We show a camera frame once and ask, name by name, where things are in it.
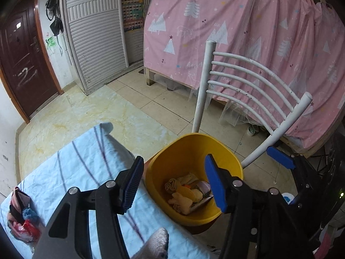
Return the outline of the yellow plastic trash bin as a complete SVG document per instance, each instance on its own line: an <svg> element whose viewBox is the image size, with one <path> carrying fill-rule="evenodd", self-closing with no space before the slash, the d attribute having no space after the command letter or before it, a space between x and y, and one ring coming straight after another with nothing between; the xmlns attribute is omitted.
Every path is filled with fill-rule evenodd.
<svg viewBox="0 0 345 259"><path fill-rule="evenodd" d="M237 157L221 142L206 134L186 134L163 148L149 163L145 185L156 204L183 226L203 226L221 214L205 172L210 154L218 167L243 177Z"/></svg>

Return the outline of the dark brown door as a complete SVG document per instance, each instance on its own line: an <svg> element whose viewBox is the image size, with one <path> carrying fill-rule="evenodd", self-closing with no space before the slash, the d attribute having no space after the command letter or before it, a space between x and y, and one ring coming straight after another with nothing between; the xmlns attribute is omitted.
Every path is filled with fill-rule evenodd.
<svg viewBox="0 0 345 259"><path fill-rule="evenodd" d="M19 0L1 25L1 81L26 123L63 93L44 44L39 0Z"/></svg>

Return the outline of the white metal chair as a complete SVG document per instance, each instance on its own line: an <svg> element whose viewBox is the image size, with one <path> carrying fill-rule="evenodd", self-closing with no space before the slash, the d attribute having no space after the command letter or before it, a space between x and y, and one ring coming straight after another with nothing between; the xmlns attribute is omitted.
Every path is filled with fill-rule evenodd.
<svg viewBox="0 0 345 259"><path fill-rule="evenodd" d="M205 43L192 132L199 132L204 110L211 99L224 99L229 104L235 104L269 133L241 162L243 168L279 141L312 103L309 92L297 96L288 84L266 66L242 55L219 52L216 41L208 40Z"/></svg>

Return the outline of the colourful wall chart poster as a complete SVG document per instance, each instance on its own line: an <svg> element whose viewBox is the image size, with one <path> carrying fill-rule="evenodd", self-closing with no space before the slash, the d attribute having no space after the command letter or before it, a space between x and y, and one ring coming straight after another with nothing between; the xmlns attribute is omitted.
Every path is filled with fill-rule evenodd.
<svg viewBox="0 0 345 259"><path fill-rule="evenodd" d="M143 29L144 0L121 0L121 2L124 31Z"/></svg>

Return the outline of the black bags hanging on wall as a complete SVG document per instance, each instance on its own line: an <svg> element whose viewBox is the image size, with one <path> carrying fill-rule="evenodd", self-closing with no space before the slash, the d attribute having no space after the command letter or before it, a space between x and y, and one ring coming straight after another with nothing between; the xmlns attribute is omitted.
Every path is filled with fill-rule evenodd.
<svg viewBox="0 0 345 259"><path fill-rule="evenodd" d="M46 16L51 21L50 29L54 36L64 32L63 22L60 15L60 0L47 0Z"/></svg>

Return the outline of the pink tree-print curtain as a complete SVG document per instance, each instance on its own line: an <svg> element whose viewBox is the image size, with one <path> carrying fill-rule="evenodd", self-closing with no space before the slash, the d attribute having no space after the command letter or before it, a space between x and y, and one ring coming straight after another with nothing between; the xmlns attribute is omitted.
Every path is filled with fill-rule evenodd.
<svg viewBox="0 0 345 259"><path fill-rule="evenodd" d="M304 149L320 142L344 107L344 24L312 0L152 0L144 65L198 88L207 40L253 59L313 101L287 131Z"/></svg>

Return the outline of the white slatted wardrobe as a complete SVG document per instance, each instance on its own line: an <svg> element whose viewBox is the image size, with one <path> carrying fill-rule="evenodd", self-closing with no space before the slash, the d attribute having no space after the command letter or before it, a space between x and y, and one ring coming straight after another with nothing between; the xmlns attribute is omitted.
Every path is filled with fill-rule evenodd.
<svg viewBox="0 0 345 259"><path fill-rule="evenodd" d="M121 0L60 0L60 10L72 75L85 94L143 69L144 27L124 31Z"/></svg>

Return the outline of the trash pile in bin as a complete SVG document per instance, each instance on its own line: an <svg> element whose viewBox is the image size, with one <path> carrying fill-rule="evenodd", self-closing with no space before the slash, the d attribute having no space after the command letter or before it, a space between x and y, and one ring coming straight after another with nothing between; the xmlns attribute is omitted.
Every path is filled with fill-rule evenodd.
<svg viewBox="0 0 345 259"><path fill-rule="evenodd" d="M210 184L192 173L178 178L170 178L164 184L164 189L171 195L167 201L168 204L182 215L188 215L198 210L213 199Z"/></svg>

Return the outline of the blue knit sock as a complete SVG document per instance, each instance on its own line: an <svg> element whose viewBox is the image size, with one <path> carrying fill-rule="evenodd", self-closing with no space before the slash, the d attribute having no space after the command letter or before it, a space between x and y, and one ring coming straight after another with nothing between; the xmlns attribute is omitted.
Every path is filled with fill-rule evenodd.
<svg viewBox="0 0 345 259"><path fill-rule="evenodd" d="M30 207L24 208L22 210L22 217L23 217L24 221L28 220L33 224L38 224L40 222L39 216Z"/></svg>

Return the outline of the light blue bed sheet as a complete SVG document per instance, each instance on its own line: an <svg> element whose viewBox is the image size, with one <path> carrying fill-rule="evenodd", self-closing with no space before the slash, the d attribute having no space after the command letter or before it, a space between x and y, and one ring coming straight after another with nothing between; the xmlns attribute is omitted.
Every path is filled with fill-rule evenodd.
<svg viewBox="0 0 345 259"><path fill-rule="evenodd" d="M100 123L74 139L32 171L19 188L31 198L33 209L47 224L67 190L99 188L129 168L134 155L111 136L113 125ZM130 257L133 257L159 228L169 234L168 258L215 258L155 204L143 184L132 207L119 223Z"/></svg>

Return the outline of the pink and black sock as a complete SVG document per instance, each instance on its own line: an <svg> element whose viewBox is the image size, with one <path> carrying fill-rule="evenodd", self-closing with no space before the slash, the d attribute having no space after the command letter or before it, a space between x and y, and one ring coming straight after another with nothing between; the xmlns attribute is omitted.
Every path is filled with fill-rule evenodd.
<svg viewBox="0 0 345 259"><path fill-rule="evenodd" d="M16 186L12 191L7 219L11 222L24 223L23 211L30 206L31 198Z"/></svg>

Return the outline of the red shiny snack wrapper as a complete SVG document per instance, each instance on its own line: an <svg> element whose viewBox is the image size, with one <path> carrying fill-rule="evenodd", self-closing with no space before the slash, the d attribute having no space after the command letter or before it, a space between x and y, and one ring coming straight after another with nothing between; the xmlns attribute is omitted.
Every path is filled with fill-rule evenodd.
<svg viewBox="0 0 345 259"><path fill-rule="evenodd" d="M25 244L37 242L41 236L40 230L30 220L25 220L23 224L16 221L9 221L8 226L11 235Z"/></svg>

